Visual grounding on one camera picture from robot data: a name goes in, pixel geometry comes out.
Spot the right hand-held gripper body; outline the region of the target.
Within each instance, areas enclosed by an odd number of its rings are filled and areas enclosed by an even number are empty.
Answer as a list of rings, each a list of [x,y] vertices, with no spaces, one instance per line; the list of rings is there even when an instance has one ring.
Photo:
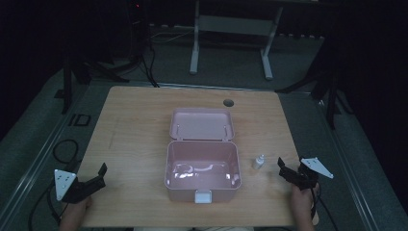
[[[298,186],[301,190],[312,189],[316,186],[319,175],[334,178],[319,158],[301,158],[297,170],[286,168],[287,181]]]

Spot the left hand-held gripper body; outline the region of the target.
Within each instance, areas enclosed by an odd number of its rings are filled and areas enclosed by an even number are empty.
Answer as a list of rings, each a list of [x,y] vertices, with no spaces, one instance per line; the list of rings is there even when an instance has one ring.
[[[92,194],[91,186],[79,182],[73,172],[55,169],[54,181],[58,201],[76,204]]]

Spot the small white bottle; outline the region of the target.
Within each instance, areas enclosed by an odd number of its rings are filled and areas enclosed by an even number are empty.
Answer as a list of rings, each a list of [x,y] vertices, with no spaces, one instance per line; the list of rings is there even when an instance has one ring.
[[[261,154],[252,163],[254,169],[260,169],[265,163],[265,155]]]

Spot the pink plastic storage box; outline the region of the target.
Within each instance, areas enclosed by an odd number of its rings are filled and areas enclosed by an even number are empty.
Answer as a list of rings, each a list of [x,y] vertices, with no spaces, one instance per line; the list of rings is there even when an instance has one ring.
[[[169,134],[165,175],[169,199],[196,204],[233,199],[242,178],[230,112],[178,108]]]

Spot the person's left hand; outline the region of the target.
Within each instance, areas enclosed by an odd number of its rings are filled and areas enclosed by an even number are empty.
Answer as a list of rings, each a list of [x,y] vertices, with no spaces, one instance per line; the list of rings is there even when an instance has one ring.
[[[61,215],[62,222],[81,223],[85,217],[86,210],[92,204],[92,198],[88,196],[78,203],[67,203]]]

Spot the person's right hand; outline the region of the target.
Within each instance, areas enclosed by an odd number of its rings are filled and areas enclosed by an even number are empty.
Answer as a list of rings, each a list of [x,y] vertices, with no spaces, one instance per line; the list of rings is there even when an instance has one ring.
[[[294,220],[297,223],[312,222],[313,193],[317,193],[318,190],[319,185],[316,185],[312,190],[301,190],[298,186],[292,185],[290,204]]]

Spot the black tripod stand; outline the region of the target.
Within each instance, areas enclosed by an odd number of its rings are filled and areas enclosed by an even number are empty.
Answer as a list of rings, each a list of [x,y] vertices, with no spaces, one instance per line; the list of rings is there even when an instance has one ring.
[[[316,82],[311,96],[315,100],[321,100],[325,94],[328,94],[325,118],[330,128],[335,129],[334,114],[337,90],[340,78],[344,74],[347,53],[348,50],[344,44],[325,41],[313,59],[305,77],[288,87],[276,90],[276,92],[290,93]]]
[[[128,83],[127,79],[119,77],[112,70],[91,59],[84,52],[81,52],[73,44],[69,44],[64,50],[63,88],[56,93],[56,97],[64,101],[63,115],[68,112],[72,104],[72,76],[75,76],[79,84],[87,85],[91,80],[89,74],[90,67],[114,82]]]

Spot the person's light clothing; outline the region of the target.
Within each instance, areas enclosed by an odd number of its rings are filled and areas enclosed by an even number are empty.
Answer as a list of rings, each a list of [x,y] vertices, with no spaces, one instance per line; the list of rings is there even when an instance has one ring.
[[[255,231],[253,227],[134,227],[130,231]]]

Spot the dark equipment with red light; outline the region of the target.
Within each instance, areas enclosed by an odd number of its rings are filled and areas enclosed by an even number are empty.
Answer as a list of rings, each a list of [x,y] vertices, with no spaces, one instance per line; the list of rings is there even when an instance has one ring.
[[[148,41],[148,24],[145,0],[126,0],[130,25],[130,55],[134,60],[143,54]]]

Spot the metal floor rail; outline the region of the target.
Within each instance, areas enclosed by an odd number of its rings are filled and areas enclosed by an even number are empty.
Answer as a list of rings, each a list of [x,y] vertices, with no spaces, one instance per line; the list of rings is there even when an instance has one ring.
[[[339,112],[334,115],[334,128],[328,124],[328,104],[319,100],[317,107],[334,144],[343,178],[366,231],[380,231],[376,199],[380,195],[377,186],[382,181],[378,165],[369,142],[353,115]]]
[[[77,141],[69,152],[83,156],[109,88],[81,86],[67,114],[57,87],[45,87],[34,98],[11,132],[0,141],[0,229],[26,221],[25,214],[51,182],[59,165],[52,150],[63,153],[68,139]]]

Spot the white metal desk frame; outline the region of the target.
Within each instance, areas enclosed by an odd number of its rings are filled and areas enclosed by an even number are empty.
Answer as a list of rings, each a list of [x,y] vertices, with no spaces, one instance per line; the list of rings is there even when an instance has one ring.
[[[283,10],[283,7],[278,7],[274,14],[274,18],[270,20],[206,15],[200,12],[200,0],[195,0],[190,74],[194,75],[198,71],[199,33],[217,32],[266,37],[268,40],[266,46],[260,50],[260,56],[265,78],[267,80],[272,80],[273,73],[268,55],[272,42],[275,38]]]

